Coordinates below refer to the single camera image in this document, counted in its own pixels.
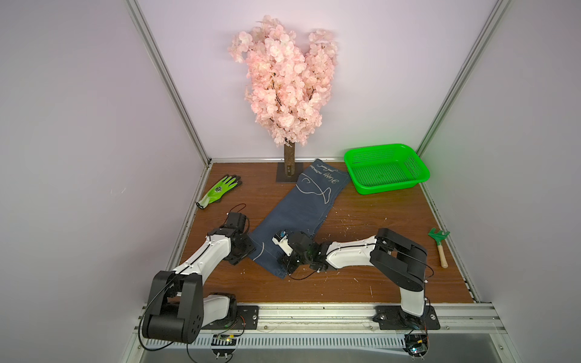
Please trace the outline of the green plastic basket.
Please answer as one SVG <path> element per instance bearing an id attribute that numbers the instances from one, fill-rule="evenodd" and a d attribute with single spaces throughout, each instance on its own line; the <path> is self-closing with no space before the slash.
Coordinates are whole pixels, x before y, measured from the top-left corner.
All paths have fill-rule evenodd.
<path id="1" fill-rule="evenodd" d="M 343 159 L 361 195 L 413 188 L 431 177 L 414 149 L 403 144 L 356 148 L 347 151 Z"/>

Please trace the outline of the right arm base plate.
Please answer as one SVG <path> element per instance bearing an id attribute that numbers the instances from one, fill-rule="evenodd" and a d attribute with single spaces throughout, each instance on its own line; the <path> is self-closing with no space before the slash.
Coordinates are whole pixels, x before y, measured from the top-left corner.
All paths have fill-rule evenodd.
<path id="1" fill-rule="evenodd" d="M 381 305 L 375 307 L 372 321 L 379 324 L 381 330 L 440 330 L 441 325 L 432 305 L 427 304 L 423 315 L 418 317 L 408 314 L 400 306 Z"/>

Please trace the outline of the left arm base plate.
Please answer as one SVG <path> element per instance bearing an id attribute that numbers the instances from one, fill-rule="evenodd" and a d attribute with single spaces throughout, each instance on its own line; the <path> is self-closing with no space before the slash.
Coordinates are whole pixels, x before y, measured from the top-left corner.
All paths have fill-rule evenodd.
<path id="1" fill-rule="evenodd" d="M 250 330 L 254 331 L 258 326 L 260 307 L 258 306 L 238 306 L 233 317 L 217 320 L 203 326 L 203 330 L 226 331 L 226 330 Z"/>

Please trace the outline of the aluminium frame corner post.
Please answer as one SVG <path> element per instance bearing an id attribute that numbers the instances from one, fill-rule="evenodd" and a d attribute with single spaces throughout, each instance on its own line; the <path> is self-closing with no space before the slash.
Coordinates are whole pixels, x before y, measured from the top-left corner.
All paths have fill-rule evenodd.
<path id="1" fill-rule="evenodd" d="M 456 99 L 460 95 L 461 91 L 463 90 L 465 84 L 467 83 L 470 75 L 472 74 L 474 68 L 477 65 L 477 62 L 480 60 L 482 54 L 484 53 L 485 48 L 489 44 L 490 40 L 493 37 L 493 33 L 496 31 L 496 28 L 504 18 L 505 12 L 507 12 L 509 6 L 511 5 L 511 0 L 498 0 L 495 1 L 493 9 L 490 12 L 490 15 L 486 19 L 481 31 L 478 34 L 478 37 L 474 41 L 466 59 L 464 60 L 463 64 L 460 67 L 449 91 L 446 94 L 446 97 L 443 100 L 443 103 L 440 105 L 436 116 L 434 117 L 428 131 L 426 132 L 425 136 L 423 137 L 420 145 L 416 149 L 417 155 L 419 157 L 423 157 L 427 149 L 434 139 L 438 129 L 442 126 L 443 121 L 445 120 L 447 114 L 452 109 Z"/>
<path id="2" fill-rule="evenodd" d="M 205 150 L 204 145 L 199 137 L 199 134 L 195 129 L 192 118 L 190 117 L 187 107 L 185 106 L 184 101 L 176 87 L 171 72 L 169 71 L 169 68 L 163 58 L 156 39 L 154 38 L 154 34 L 151 31 L 151 27 L 149 27 L 142 7 L 136 0 L 126 0 L 125 3 L 128 7 L 132 22 L 142 39 L 142 42 L 151 61 L 153 62 L 153 65 L 155 66 L 162 79 L 162 83 L 167 90 L 172 103 L 174 104 L 182 122 L 186 127 L 189 137 L 192 140 L 202 163 L 204 166 L 209 168 L 211 158 L 208 156 L 207 151 Z"/>

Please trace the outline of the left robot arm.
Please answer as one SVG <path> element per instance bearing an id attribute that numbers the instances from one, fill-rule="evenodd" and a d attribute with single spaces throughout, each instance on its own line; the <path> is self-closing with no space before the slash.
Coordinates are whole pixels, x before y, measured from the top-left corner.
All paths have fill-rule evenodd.
<path id="1" fill-rule="evenodd" d="M 209 232 L 201 247 L 184 263 L 154 276 L 139 323 L 142 337 L 193 343 L 207 325 L 233 327 L 238 322 L 235 296 L 204 296 L 204 284 L 221 262 L 236 266 L 255 250 L 248 237 L 247 217 L 228 214 L 225 223 Z"/>

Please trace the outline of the blue fish-print pillowcase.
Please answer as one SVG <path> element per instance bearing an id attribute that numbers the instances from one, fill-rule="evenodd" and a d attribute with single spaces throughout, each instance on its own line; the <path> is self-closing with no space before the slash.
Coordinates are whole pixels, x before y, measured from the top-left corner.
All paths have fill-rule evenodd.
<path id="1" fill-rule="evenodd" d="M 315 237 L 334 201 L 349 183 L 348 172 L 319 159 L 313 161 L 298 176 L 291 191 L 250 233 L 256 248 L 250 258 L 275 277 L 284 279 L 287 269 L 279 262 L 284 252 L 272 238 L 280 231 L 303 232 Z"/>

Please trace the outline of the right controller board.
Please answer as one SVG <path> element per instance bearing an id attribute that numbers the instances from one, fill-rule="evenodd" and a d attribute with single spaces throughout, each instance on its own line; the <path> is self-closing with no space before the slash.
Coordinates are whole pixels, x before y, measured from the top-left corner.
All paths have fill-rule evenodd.
<path id="1" fill-rule="evenodd" d="M 429 350 L 429 340 L 426 334 L 406 334 L 403 350 L 413 358 L 424 358 Z"/>

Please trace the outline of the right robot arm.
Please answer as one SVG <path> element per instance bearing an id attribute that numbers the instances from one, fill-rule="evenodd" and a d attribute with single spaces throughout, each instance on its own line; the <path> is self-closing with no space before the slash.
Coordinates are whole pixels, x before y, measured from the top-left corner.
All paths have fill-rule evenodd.
<path id="1" fill-rule="evenodd" d="M 337 271 L 348 267 L 374 267 L 399 287 L 399 312 L 405 323 L 419 329 L 427 310 L 425 285 L 428 251 L 389 228 L 351 242 L 318 244 L 304 232 L 280 231 L 272 242 L 281 250 L 279 262 L 289 275 L 301 266 L 314 272 Z"/>

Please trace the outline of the pink cherry blossom tree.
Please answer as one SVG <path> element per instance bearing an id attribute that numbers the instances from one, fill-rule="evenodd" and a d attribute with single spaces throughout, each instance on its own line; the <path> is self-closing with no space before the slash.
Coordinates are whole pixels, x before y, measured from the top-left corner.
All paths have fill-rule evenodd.
<path id="1" fill-rule="evenodd" d="M 234 36 L 228 53 L 245 64 L 250 81 L 245 100 L 255 121 L 284 148 L 282 177 L 298 174 L 295 150 L 322 125 L 322 108 L 331 99 L 338 47 L 334 34 L 317 29 L 302 50 L 296 33 L 269 15 L 250 31 Z"/>

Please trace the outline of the aluminium front rail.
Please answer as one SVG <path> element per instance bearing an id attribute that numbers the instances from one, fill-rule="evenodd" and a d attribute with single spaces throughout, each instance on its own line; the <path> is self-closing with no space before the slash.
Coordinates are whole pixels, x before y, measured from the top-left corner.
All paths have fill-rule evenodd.
<path id="1" fill-rule="evenodd" d="M 408 334 L 504 334 L 506 332 L 497 311 L 490 303 L 433 303 L 440 330 L 381 330 L 372 321 L 377 303 L 241 303 L 239 306 L 260 307 L 258 326 L 250 330 L 226 330 L 226 333 L 262 334 L 376 334 L 381 331 Z M 201 330 L 200 334 L 223 331 Z"/>

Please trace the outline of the green black work glove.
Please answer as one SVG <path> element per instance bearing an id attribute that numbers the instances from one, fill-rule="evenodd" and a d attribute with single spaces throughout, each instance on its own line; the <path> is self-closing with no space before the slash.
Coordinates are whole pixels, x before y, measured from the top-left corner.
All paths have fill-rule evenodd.
<path id="1" fill-rule="evenodd" d="M 205 210 L 210 204 L 220 201 L 225 194 L 240 184 L 240 176 L 224 175 L 195 205 L 199 209 Z"/>

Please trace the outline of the green toy rake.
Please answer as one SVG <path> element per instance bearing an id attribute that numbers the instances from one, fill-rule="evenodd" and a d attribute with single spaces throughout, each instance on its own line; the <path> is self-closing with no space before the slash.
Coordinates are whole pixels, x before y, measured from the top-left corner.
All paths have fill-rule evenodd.
<path id="1" fill-rule="evenodd" d="M 436 242 L 438 254 L 440 257 L 440 265 L 443 269 L 447 269 L 449 267 L 443 246 L 443 242 L 446 240 L 449 234 L 449 231 L 440 231 L 436 228 L 432 228 L 428 232 L 428 235 Z"/>

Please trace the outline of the aluminium frame corner post right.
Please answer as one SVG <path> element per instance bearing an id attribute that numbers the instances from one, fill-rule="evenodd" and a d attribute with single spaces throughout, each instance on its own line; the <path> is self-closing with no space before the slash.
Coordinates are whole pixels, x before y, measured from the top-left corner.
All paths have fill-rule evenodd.
<path id="1" fill-rule="evenodd" d="M 498 0 L 495 1 L 493 9 L 490 12 L 490 15 L 486 19 L 481 31 L 478 34 L 478 37 L 474 41 L 466 59 L 464 60 L 463 64 L 460 67 L 449 91 L 446 94 L 446 97 L 443 100 L 443 103 L 440 105 L 436 116 L 434 117 L 428 131 L 426 132 L 425 136 L 423 137 L 420 145 L 416 149 L 417 155 L 419 157 L 423 157 L 427 149 L 434 139 L 438 129 L 442 126 L 443 121 L 445 120 L 447 114 L 452 109 L 456 99 L 460 95 L 461 91 L 463 90 L 465 84 L 467 83 L 470 75 L 472 74 L 474 68 L 477 65 L 477 62 L 480 60 L 482 54 L 484 53 L 485 48 L 489 44 L 490 40 L 493 37 L 493 33 L 496 31 L 496 28 L 504 18 L 505 12 L 507 12 L 509 6 L 511 5 L 511 0 Z"/>

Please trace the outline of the controller board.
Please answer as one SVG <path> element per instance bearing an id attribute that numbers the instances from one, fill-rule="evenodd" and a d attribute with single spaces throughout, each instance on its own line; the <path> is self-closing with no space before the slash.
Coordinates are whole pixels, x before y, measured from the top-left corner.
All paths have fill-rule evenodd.
<path id="1" fill-rule="evenodd" d="M 424 358 L 429 350 L 429 340 L 426 334 L 406 334 L 403 350 L 413 358 Z"/>
<path id="2" fill-rule="evenodd" d="M 210 348 L 216 360 L 229 361 L 237 349 L 238 336 L 234 334 L 216 334 L 213 336 Z"/>

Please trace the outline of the left controller board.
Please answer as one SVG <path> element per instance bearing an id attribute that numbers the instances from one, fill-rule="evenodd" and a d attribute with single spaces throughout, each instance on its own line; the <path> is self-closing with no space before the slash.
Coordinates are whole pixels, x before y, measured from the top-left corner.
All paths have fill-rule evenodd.
<path id="1" fill-rule="evenodd" d="M 216 360 L 229 361 L 237 349 L 238 336 L 234 334 L 216 334 L 213 336 L 210 348 Z"/>

